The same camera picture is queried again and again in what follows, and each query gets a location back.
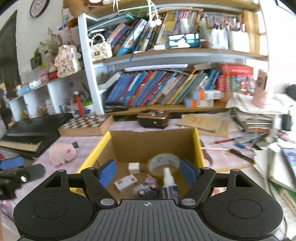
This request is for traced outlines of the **white beaded handbag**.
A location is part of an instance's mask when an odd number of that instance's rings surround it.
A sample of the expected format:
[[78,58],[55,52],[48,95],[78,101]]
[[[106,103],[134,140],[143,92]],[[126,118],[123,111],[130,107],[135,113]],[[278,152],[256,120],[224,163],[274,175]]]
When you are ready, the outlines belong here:
[[[94,45],[96,38],[101,39],[102,42]],[[94,34],[90,39],[90,50],[92,61],[111,58],[113,56],[110,42],[107,42],[101,33]]]

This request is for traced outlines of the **white charger cube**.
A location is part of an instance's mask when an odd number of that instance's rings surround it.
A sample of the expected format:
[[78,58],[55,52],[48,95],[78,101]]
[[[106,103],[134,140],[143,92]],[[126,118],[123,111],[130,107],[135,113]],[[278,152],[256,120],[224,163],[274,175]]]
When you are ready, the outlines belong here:
[[140,174],[140,163],[139,162],[132,162],[128,163],[128,171],[131,174]]

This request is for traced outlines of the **teal tissue box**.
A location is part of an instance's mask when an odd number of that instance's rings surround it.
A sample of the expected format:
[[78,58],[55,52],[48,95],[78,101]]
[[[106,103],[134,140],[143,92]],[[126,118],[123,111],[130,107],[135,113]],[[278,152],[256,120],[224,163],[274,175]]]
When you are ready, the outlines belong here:
[[198,33],[177,34],[168,36],[170,49],[199,48],[200,38]]

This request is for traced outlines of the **pink checkered tablecloth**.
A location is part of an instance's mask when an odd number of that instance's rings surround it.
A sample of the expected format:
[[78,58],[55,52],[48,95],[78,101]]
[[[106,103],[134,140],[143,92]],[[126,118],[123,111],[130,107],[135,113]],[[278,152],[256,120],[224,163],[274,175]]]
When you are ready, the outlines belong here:
[[107,190],[116,200],[133,198],[130,187],[124,192],[114,185],[114,182],[127,176],[128,163],[139,162],[144,170],[136,175],[138,184],[143,184],[147,174],[149,160],[161,153],[171,153],[181,160],[188,160],[198,167],[208,166],[217,172],[227,173],[237,168],[253,172],[253,166],[238,156],[228,154],[228,149],[234,149],[233,142],[212,145],[217,137],[206,136],[196,128],[181,127],[176,120],[171,120],[164,130],[142,128],[135,121],[114,123],[103,136],[93,137],[60,137],[55,145],[77,142],[79,147],[74,160],[60,166],[55,166],[50,160],[50,150],[46,150],[37,160],[42,164],[49,177],[58,169],[65,169],[67,173],[79,173],[87,167],[100,167],[110,159],[116,161],[116,175],[113,177]]

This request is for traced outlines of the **white spray bottle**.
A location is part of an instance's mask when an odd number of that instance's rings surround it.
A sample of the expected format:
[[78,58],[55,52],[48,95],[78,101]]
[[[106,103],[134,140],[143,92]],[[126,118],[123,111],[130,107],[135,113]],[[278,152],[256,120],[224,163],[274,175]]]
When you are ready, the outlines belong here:
[[178,203],[179,189],[178,186],[175,184],[175,180],[169,168],[164,168],[163,183],[163,198],[172,199],[174,200],[174,202]]

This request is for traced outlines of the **pink plush pig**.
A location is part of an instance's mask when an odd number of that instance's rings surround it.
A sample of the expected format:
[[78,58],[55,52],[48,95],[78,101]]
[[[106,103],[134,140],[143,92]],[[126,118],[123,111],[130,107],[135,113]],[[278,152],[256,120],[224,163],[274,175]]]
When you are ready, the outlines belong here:
[[49,149],[49,156],[54,166],[60,166],[75,159],[76,149],[69,144],[54,144]]

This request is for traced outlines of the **stack of papers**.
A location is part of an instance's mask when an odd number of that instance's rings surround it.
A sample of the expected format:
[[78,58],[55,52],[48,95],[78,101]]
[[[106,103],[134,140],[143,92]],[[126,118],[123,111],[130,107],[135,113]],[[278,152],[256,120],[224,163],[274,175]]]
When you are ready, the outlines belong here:
[[239,124],[247,133],[271,133],[281,129],[282,116],[290,114],[295,107],[293,99],[286,94],[276,93],[262,108],[253,103],[254,97],[234,93],[226,107],[233,111]]

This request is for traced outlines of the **tape roll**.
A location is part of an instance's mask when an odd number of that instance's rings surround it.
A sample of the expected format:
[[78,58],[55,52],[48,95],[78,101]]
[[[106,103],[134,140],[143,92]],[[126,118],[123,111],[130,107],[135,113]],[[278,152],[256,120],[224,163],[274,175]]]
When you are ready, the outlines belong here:
[[164,169],[169,168],[171,174],[175,174],[181,165],[180,158],[174,154],[161,153],[152,157],[147,163],[147,170],[150,176],[161,178],[164,176]]

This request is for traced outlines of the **red pencil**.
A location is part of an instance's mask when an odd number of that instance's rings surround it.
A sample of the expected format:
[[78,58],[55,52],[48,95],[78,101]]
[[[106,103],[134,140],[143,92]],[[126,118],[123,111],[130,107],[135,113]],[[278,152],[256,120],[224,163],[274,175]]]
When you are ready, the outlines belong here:
[[234,140],[235,140],[235,138],[227,138],[227,139],[224,139],[224,140],[210,142],[210,145],[217,145],[217,144],[227,143],[227,142],[231,142],[231,141],[234,141]]

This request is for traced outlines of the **wooden chess board box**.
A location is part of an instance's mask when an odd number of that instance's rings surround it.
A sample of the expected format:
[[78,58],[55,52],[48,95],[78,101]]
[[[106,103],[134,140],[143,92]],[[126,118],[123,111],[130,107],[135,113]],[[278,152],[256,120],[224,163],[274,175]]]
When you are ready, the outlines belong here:
[[103,136],[113,124],[112,114],[92,115],[86,117],[72,118],[60,126],[60,136],[91,137]]

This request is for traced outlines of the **black electronic keyboard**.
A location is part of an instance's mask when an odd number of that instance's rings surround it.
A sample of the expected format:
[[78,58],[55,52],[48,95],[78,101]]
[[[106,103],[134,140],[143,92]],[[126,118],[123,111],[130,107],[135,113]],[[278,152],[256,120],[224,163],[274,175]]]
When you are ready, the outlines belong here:
[[60,113],[20,120],[1,138],[1,149],[37,158],[60,138],[58,129],[72,118],[71,113]]

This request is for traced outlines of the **brown retro radio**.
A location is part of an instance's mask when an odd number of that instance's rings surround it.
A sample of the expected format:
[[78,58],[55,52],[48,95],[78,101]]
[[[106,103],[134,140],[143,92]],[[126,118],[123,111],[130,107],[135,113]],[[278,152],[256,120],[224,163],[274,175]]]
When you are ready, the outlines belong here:
[[137,115],[138,123],[144,128],[165,129],[169,124],[170,113],[167,110],[146,109]]

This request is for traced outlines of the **white staples box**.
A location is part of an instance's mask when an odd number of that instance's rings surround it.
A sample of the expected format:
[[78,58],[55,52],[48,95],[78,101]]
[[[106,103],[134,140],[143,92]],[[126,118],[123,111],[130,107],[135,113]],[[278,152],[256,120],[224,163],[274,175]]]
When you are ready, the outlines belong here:
[[134,186],[137,184],[137,178],[133,174],[124,176],[123,178],[117,180],[114,182],[114,185],[118,189],[120,193],[124,192],[131,186]]

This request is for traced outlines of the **white bookshelf unit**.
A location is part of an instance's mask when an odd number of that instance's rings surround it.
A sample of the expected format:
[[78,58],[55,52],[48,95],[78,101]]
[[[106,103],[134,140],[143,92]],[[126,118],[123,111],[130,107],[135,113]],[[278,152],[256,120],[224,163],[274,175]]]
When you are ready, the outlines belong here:
[[[58,27],[61,11],[57,8],[57,1],[51,1],[43,16],[32,18],[29,16],[29,6],[26,1],[14,4],[7,15],[16,12],[16,52],[19,67],[27,67],[30,63],[31,54],[34,53],[39,40],[44,39],[48,29]],[[233,50],[187,48],[151,50],[147,52],[128,54],[112,57],[99,61],[92,61],[88,52],[89,42],[87,25],[108,17],[115,16],[112,5],[95,9],[89,14],[78,17],[78,26],[74,29],[74,38],[81,45],[84,70],[65,78],[58,78],[37,86],[10,101],[11,111],[16,120],[22,110],[27,110],[30,115],[36,115],[37,108],[50,99],[56,113],[59,113],[63,100],[73,90],[67,85],[68,81],[80,82],[85,80],[90,88],[92,99],[95,102],[95,111],[103,113],[101,90],[98,85],[107,80],[113,73],[126,68],[143,66],[166,65],[171,67],[177,64],[187,64],[189,68],[196,64],[210,62],[213,67],[219,63],[245,64],[248,59],[267,61],[268,57],[256,53],[246,53]]]

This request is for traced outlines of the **row of lower shelf books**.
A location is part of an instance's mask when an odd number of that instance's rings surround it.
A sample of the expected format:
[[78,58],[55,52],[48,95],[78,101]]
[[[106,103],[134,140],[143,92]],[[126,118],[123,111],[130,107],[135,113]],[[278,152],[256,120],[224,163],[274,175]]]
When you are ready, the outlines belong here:
[[220,71],[185,73],[171,70],[124,72],[111,86],[105,105],[143,107],[184,104],[186,108],[212,107],[221,99],[216,89]]

